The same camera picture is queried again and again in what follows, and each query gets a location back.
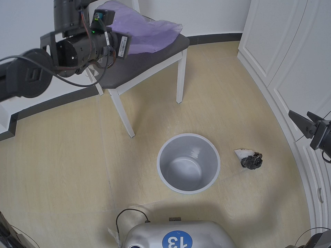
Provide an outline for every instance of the gray bucket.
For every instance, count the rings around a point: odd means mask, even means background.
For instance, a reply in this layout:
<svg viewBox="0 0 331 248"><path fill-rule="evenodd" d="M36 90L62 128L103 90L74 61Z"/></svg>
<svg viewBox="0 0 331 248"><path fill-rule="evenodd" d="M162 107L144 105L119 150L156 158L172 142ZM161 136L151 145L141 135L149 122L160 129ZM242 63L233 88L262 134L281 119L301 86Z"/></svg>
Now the gray bucket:
<svg viewBox="0 0 331 248"><path fill-rule="evenodd" d="M161 180L172 190L195 194L209 188L221 167L215 146L205 137L184 133L169 139L157 160Z"/></svg>

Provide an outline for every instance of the blue circle sticker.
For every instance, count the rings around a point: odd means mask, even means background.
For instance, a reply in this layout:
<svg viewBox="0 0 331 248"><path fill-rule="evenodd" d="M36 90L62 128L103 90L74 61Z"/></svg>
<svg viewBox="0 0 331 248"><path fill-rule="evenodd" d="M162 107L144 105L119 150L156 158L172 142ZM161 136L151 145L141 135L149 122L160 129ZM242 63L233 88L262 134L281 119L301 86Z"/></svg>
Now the blue circle sticker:
<svg viewBox="0 0 331 248"><path fill-rule="evenodd" d="M184 231L174 230L169 232L163 237L163 248L191 248L192 238Z"/></svg>

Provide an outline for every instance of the cabinet handle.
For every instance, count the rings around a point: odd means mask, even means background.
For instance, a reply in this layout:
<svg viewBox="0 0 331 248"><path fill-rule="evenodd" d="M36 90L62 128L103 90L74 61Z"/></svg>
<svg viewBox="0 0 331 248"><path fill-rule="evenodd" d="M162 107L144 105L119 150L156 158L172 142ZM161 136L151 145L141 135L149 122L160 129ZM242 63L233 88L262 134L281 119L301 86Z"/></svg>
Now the cabinet handle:
<svg viewBox="0 0 331 248"><path fill-rule="evenodd" d="M319 201L323 204L324 201L322 200L321 190L322 190L322 188L319 188L319 189L318 189L318 199L319 199Z"/></svg>

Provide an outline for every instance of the chair seat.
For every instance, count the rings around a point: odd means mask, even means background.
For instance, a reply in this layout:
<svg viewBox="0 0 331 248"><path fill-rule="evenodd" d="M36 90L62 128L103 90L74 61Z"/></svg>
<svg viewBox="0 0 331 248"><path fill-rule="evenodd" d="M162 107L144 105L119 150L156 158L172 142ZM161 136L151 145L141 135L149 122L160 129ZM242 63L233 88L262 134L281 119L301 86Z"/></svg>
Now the chair seat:
<svg viewBox="0 0 331 248"><path fill-rule="evenodd" d="M182 34L179 34L172 44L158 52L130 54L124 60L117 59L115 64L106 70L106 74L102 78L100 85L104 89L115 89L156 64L187 49L189 44L190 40ZM98 80L103 70L97 69L97 71L99 75L95 78Z"/></svg>

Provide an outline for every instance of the wooden floor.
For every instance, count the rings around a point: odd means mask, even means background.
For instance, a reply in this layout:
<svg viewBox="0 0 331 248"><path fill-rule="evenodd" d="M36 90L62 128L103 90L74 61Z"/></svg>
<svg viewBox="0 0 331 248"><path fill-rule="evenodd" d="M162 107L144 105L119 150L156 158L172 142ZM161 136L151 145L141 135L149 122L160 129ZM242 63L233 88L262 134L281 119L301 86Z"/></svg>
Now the wooden floor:
<svg viewBox="0 0 331 248"><path fill-rule="evenodd" d="M134 138L107 92L18 121L16 136L0 142L1 212L40 248L116 247L107 228L116 230L128 207L152 222L216 221L238 247L294 245L310 228L303 184L274 114L236 57L238 44L188 48L181 104L177 64L121 95ZM214 185L195 195L171 191L156 169L161 146L188 132L208 138L221 158ZM262 167L243 169L238 148L262 153ZM143 222L140 213L122 214L122 239Z"/></svg>

